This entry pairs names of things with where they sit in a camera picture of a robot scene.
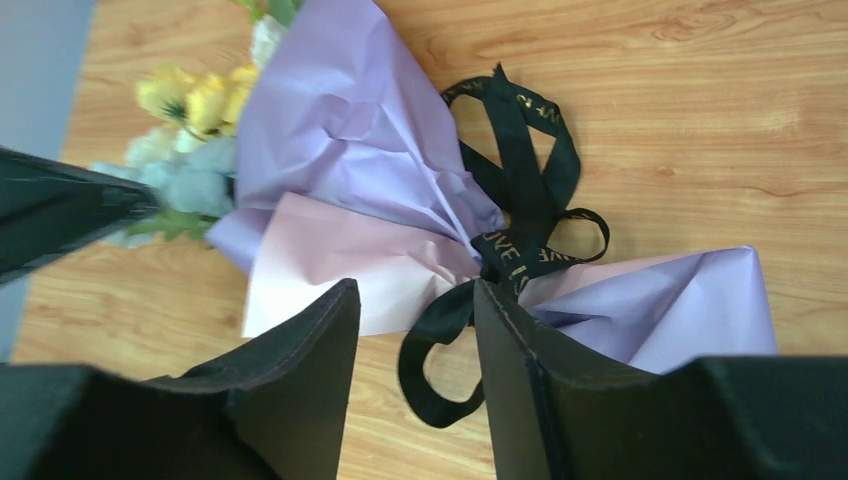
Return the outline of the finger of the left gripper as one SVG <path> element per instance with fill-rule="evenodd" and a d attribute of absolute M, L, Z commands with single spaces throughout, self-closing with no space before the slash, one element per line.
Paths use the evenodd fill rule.
<path fill-rule="evenodd" d="M 159 210 L 157 195 L 141 183 L 3 148 L 1 283 Z"/>

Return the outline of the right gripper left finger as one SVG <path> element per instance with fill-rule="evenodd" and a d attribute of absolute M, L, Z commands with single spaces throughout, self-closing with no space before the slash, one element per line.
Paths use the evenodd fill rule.
<path fill-rule="evenodd" d="M 179 377 L 82 364 L 1 369 L 5 479 L 333 479 L 360 296 L 301 313 Z"/>

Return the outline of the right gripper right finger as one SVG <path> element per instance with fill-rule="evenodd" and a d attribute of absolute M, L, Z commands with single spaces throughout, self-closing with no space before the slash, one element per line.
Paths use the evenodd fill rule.
<path fill-rule="evenodd" d="M 656 375 L 474 286 L 500 479 L 843 479 L 847 361 L 707 356 Z"/>

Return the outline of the artificial flower bunch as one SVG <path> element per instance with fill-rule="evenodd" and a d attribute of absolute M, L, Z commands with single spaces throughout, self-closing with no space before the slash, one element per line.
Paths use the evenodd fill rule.
<path fill-rule="evenodd" d="M 92 170 L 149 186 L 161 203 L 152 217 L 106 237 L 123 248 L 156 237 L 201 241 L 235 209 L 236 131 L 261 71 L 302 7 L 299 1 L 245 1 L 253 25 L 250 60 L 228 74 L 155 69 L 135 85 L 135 102 L 161 125 L 131 139 L 121 165 Z"/>

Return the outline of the purple pink wrapping paper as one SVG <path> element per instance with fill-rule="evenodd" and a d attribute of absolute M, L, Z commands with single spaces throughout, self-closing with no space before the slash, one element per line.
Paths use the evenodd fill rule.
<path fill-rule="evenodd" d="M 237 209 L 209 241 L 250 276 L 242 334 L 261 335 L 343 278 L 360 331 L 411 328 L 477 277 L 471 238 L 501 213 L 462 166 L 455 122 L 371 1 L 308 1 L 260 75 L 236 135 Z M 750 247 L 575 266 L 521 306 L 615 360 L 670 371 L 776 352 Z"/>

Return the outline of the black printed ribbon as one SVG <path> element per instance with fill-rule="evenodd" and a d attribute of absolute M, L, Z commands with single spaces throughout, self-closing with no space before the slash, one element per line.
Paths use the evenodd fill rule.
<path fill-rule="evenodd" d="M 559 106 L 512 83 L 501 66 L 489 77 L 474 77 L 445 89 L 452 104 L 462 95 L 482 102 L 493 128 L 499 158 L 495 164 L 461 144 L 464 166 L 486 195 L 507 214 L 509 224 L 473 236 L 473 249 L 482 258 L 481 278 L 517 299 L 536 278 L 566 270 L 582 258 L 551 249 L 548 242 L 565 220 L 595 224 L 602 243 L 596 261 L 604 256 L 610 229 L 596 212 L 570 208 L 581 163 Z M 473 282 L 465 282 L 431 302 L 404 338 L 398 358 L 401 391 L 413 413 L 424 423 L 445 428 L 475 412 L 483 403 L 481 386 L 462 402 L 437 393 L 425 377 L 425 360 L 437 345 L 448 345 L 474 323 Z"/>

